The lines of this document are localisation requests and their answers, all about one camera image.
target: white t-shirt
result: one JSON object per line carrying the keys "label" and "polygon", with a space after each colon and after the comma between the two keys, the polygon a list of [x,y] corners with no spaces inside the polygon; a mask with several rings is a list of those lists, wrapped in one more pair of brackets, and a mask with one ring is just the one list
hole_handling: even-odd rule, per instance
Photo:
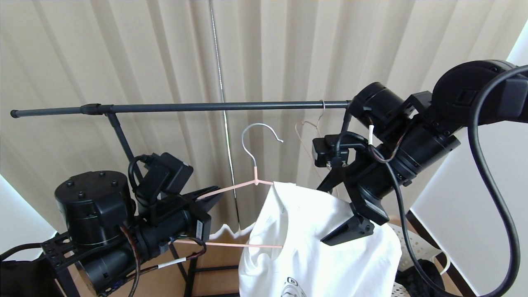
{"label": "white t-shirt", "polygon": [[389,297],[401,256],[387,225],[374,234],[328,246],[320,242],[352,216],[347,202],[321,191],[275,182],[239,265],[240,296]]}

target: perforated laundry basket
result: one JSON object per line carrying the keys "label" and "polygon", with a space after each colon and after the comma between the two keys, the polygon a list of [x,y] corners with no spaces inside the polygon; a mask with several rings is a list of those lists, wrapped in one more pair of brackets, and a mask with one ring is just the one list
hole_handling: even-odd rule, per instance
{"label": "perforated laundry basket", "polygon": [[[404,271],[410,267],[413,267],[414,264],[411,260],[411,257],[409,256],[409,252],[407,251],[407,246],[405,246],[405,241],[403,239],[403,231],[401,227],[394,225],[394,224],[389,224],[389,226],[391,226],[392,230],[394,230],[394,232],[396,233],[396,235],[398,236],[400,240],[401,258],[400,258],[400,264],[398,265],[398,270]],[[434,257],[442,253],[442,250],[439,250],[433,247],[425,239],[421,238],[416,233],[409,231],[409,239],[412,244],[412,251],[414,252],[418,260],[423,259],[423,260],[429,260],[432,262]],[[443,274],[445,271],[447,271],[450,264],[451,262],[449,260],[449,257],[447,257],[447,265],[444,268],[444,270],[440,272],[440,274]],[[392,287],[391,296],[392,297],[410,297],[405,287],[396,282],[394,283],[394,286]]]}

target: silver metal hook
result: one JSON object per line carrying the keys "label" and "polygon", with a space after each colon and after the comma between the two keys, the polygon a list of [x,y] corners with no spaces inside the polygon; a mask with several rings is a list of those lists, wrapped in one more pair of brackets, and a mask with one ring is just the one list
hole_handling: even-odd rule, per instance
{"label": "silver metal hook", "polygon": [[279,139],[279,136],[277,136],[277,133],[275,133],[275,130],[273,130],[273,128],[271,128],[270,126],[266,125],[266,124],[263,124],[263,123],[254,123],[254,124],[251,124],[249,126],[247,126],[244,131],[242,131],[242,147],[244,148],[244,150],[246,151],[246,153],[253,159],[253,166],[254,167],[257,167],[257,160],[255,160],[255,157],[248,151],[248,149],[246,148],[246,145],[244,144],[244,135],[246,134],[247,130],[249,130],[249,128],[253,127],[253,126],[264,126],[264,127],[267,127],[268,129],[270,129],[273,134],[275,135],[275,139],[277,139],[277,141],[280,141],[280,142],[284,142],[284,140],[282,139]]}
{"label": "silver metal hook", "polygon": [[325,105],[325,101],[324,100],[319,100],[323,103],[323,112],[321,113],[321,115],[319,116],[319,118],[317,119],[317,123],[319,124],[319,121],[321,120],[321,118],[325,115],[325,110],[326,110],[326,105]]}

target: beige curtain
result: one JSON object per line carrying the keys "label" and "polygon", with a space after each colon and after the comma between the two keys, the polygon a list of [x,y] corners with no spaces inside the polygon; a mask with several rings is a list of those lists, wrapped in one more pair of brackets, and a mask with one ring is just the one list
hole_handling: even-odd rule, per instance
{"label": "beige curtain", "polygon": [[[449,68],[506,59],[528,1],[1,1],[1,174],[63,231],[53,192],[84,171],[126,172],[103,116],[12,119],[11,109],[87,103],[348,100],[373,81],[402,98],[432,90]],[[214,28],[211,16],[214,16]],[[216,54],[220,58],[222,90]],[[226,112],[235,183],[252,176],[246,143],[270,181],[315,188],[320,179],[294,125],[320,110]],[[119,114],[135,154],[170,152],[194,166],[184,192],[232,184],[223,112]],[[326,110],[324,134],[342,110]],[[350,130],[365,133],[356,121]],[[300,129],[310,148],[317,133]],[[405,188],[409,207],[439,166]],[[326,169],[318,169],[321,176]],[[211,214],[237,229],[257,217],[268,187],[227,193]],[[340,198],[347,199],[341,188]],[[394,199],[384,200],[395,215]]]}

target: brown floor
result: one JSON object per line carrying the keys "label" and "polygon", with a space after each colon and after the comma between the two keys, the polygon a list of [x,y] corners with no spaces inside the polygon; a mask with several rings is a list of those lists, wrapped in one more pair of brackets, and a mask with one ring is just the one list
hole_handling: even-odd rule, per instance
{"label": "brown floor", "polygon": [[[391,223],[400,225],[399,220],[392,220]],[[409,225],[408,227],[410,231],[414,231],[412,226]],[[246,240],[247,237],[233,239],[230,235],[224,234],[221,236],[221,238],[215,241],[243,243]],[[175,247],[180,257],[200,250],[200,247],[190,244],[176,243]],[[207,253],[199,258],[197,267],[238,265],[241,254],[242,248],[209,246],[207,248]],[[149,262],[144,263],[142,268],[171,260],[173,260],[173,257],[169,251]],[[439,270],[441,270],[440,264],[438,264],[437,261],[435,261],[435,264],[439,267]],[[188,269],[188,265],[188,262],[183,263],[183,266],[186,270]],[[74,266],[70,266],[70,271],[81,297],[93,297],[94,294],[88,290],[86,284],[83,282]],[[442,279],[444,280],[444,285],[448,292],[460,295],[460,292],[447,274],[444,274]],[[127,297],[131,286],[132,282],[127,283],[114,292],[111,297]],[[134,296],[183,297],[184,290],[185,282],[178,269],[178,266],[172,265],[142,275],[139,279],[139,285]],[[193,287],[193,296],[235,293],[237,291],[238,270],[211,271],[196,274]]]}

